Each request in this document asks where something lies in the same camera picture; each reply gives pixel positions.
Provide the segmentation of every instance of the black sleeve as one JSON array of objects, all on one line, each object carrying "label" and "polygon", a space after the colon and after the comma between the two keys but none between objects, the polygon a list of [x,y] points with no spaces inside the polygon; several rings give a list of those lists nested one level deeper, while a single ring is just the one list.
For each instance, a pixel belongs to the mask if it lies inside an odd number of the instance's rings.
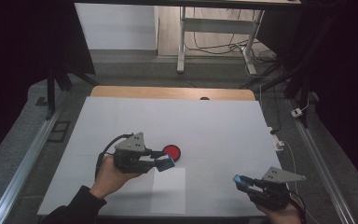
[{"label": "black sleeve", "polygon": [[68,206],[60,206],[42,220],[42,224],[76,223],[93,224],[100,209],[106,205],[89,193],[90,189],[82,186]]}]

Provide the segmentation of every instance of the red lid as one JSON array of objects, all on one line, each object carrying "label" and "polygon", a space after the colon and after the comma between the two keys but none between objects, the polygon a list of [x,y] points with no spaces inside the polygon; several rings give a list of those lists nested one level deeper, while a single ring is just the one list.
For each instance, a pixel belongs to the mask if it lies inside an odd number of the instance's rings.
[{"label": "red lid", "polygon": [[163,152],[170,154],[173,161],[179,161],[181,151],[179,147],[175,145],[167,145],[164,149],[162,149]]}]

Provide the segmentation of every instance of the hand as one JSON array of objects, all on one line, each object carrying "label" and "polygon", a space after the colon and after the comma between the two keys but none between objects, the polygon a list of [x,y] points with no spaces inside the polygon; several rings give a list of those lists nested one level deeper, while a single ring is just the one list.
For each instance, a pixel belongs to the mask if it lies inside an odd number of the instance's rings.
[{"label": "hand", "polygon": [[269,219],[271,224],[300,224],[301,218],[298,210],[292,205],[287,204],[286,208],[278,211],[272,211],[267,209],[266,207],[256,204],[256,208],[265,213]]},{"label": "hand", "polygon": [[95,197],[103,199],[107,195],[119,190],[132,178],[141,174],[122,174],[115,166],[113,156],[105,155],[94,185],[89,191]]}]

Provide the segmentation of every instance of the white metal table leg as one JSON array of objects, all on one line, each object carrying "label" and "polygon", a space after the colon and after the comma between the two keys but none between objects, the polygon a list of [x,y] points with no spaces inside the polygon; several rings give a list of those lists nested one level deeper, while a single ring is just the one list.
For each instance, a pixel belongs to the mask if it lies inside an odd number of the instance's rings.
[{"label": "white metal table leg", "polygon": [[186,22],[186,7],[181,7],[180,16],[180,43],[178,53],[178,65],[176,72],[185,72],[185,22]]},{"label": "white metal table leg", "polygon": [[242,49],[243,58],[245,59],[246,67],[248,68],[250,76],[255,76],[257,74],[257,72],[255,71],[255,66],[252,62],[252,57],[250,55],[250,51],[252,49],[252,45],[255,40],[255,35],[257,34],[258,26],[260,25],[263,13],[264,13],[264,10],[259,11],[259,13],[255,19],[255,23],[254,23],[252,32],[249,34],[248,44],[246,45],[245,49]]}]

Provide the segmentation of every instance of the power adapter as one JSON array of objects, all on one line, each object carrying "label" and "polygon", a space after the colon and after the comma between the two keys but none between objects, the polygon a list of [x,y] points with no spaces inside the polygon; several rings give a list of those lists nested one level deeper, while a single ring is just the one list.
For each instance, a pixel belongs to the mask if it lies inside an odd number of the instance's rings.
[{"label": "power adapter", "polygon": [[297,108],[295,110],[292,110],[292,116],[295,118],[298,118],[302,115],[302,111],[300,110],[300,108]]}]

